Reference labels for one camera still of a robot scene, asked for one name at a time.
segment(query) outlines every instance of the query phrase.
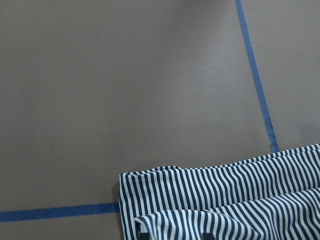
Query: gray floor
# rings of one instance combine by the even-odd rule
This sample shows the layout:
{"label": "gray floor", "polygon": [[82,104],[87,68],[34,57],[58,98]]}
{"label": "gray floor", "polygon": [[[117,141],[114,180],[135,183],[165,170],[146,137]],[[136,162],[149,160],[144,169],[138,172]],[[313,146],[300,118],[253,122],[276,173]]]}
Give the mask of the gray floor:
{"label": "gray floor", "polygon": [[[280,149],[320,142],[320,2],[242,2]],[[233,0],[12,0],[0,18],[0,212],[270,152]],[[119,221],[0,223],[0,239],[119,240]]]}

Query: striped shirt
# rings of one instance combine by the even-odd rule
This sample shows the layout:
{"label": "striped shirt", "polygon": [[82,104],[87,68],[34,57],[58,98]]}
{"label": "striped shirt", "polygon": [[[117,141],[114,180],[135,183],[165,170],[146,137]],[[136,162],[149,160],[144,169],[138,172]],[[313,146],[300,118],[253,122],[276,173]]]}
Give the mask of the striped shirt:
{"label": "striped shirt", "polygon": [[203,211],[320,187],[318,144],[203,168],[153,168],[120,175],[126,240],[138,239],[134,218],[163,210]]}

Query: striped cloth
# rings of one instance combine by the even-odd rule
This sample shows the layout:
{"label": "striped cloth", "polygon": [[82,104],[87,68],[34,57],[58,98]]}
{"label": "striped cloth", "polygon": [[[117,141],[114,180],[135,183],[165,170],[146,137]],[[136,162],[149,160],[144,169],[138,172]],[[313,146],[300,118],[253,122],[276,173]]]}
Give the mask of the striped cloth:
{"label": "striped cloth", "polygon": [[134,218],[163,210],[206,210],[318,188],[318,144],[204,168],[153,168],[120,175],[124,238],[138,239]]}
{"label": "striped cloth", "polygon": [[320,188],[211,210],[163,210],[135,218],[150,240],[320,239]]}

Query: folded fabric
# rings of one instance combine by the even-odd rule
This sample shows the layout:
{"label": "folded fabric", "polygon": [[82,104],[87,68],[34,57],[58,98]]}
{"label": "folded fabric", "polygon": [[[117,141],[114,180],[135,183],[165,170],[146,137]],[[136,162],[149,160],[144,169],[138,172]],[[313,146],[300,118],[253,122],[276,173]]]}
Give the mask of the folded fabric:
{"label": "folded fabric", "polygon": [[167,166],[122,173],[124,237],[136,240],[134,218],[158,211],[201,211],[318,188],[319,148],[315,144],[215,167]]}
{"label": "folded fabric", "polygon": [[150,240],[320,239],[320,188],[246,201],[206,211],[163,210],[134,220]]}

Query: garment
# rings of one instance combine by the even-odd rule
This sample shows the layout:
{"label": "garment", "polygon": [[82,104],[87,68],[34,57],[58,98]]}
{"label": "garment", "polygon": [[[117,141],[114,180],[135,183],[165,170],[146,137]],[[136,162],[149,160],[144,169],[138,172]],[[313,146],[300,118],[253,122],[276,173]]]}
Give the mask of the garment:
{"label": "garment", "polygon": [[135,218],[150,240],[320,239],[320,188],[210,210],[162,210]]}
{"label": "garment", "polygon": [[318,144],[228,165],[158,167],[120,175],[119,206],[126,240],[136,240],[134,218],[163,210],[203,211],[320,187]]}

